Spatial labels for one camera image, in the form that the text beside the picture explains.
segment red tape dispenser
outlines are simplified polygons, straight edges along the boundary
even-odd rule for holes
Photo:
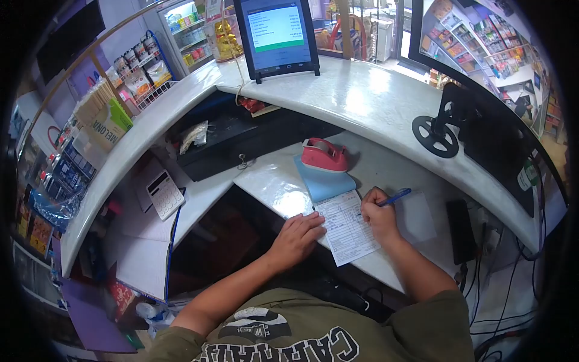
[[[321,138],[310,138],[303,142],[302,163],[311,169],[342,173],[348,171],[346,146],[338,149],[333,143]]]

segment right hand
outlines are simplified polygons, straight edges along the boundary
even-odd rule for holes
[[[360,206],[364,221],[370,225],[374,238],[382,246],[389,244],[392,240],[401,238],[396,225],[394,206],[379,207],[377,205],[377,203],[387,198],[388,195],[384,191],[374,186],[364,196]]]

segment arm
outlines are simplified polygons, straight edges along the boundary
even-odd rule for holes
[[[183,327],[203,337],[245,303],[260,286],[304,260],[325,233],[318,212],[288,219],[269,251],[245,268],[213,284],[187,304],[171,327]]]
[[[400,235],[394,207],[376,205],[387,198],[388,195],[381,189],[372,188],[362,200],[362,216],[370,224],[376,241],[390,256],[394,270],[407,292],[421,302],[444,290],[458,290],[448,274]]]

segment beverage fridge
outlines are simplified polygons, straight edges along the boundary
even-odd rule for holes
[[[143,7],[148,5],[146,0],[141,3]],[[203,12],[194,1],[174,0],[143,14],[178,81],[213,59],[203,32]]]

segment white calculator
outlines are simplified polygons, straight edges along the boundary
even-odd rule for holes
[[[161,220],[168,218],[185,202],[185,198],[167,170],[163,170],[153,182],[148,184],[146,190]]]

